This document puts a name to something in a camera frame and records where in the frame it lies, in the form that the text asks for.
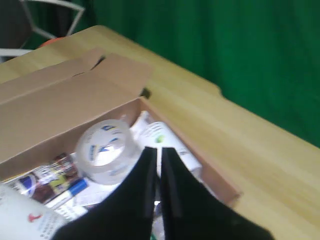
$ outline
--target green curtain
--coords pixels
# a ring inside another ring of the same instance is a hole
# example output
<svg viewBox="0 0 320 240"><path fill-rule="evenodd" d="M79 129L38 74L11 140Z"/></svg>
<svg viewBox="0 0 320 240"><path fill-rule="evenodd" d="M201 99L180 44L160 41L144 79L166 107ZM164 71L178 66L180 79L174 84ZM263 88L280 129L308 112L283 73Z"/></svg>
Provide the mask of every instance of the green curtain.
<svg viewBox="0 0 320 240"><path fill-rule="evenodd" d="M108 26L320 147L319 0L72 1L78 31Z"/></svg>

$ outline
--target marker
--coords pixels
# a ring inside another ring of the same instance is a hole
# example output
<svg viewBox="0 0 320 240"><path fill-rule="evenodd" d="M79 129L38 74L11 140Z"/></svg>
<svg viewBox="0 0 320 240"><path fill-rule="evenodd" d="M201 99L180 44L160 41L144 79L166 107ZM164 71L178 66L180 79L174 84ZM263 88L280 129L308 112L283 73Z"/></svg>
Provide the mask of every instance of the marker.
<svg viewBox="0 0 320 240"><path fill-rule="evenodd" d="M84 190L87 186L87 182L84 179L81 179L76 184L71 186L67 191L61 193L56 198L52 199L45 206L50 209L56 210L57 208L65 204L67 201L72 199L75 195Z"/></svg>

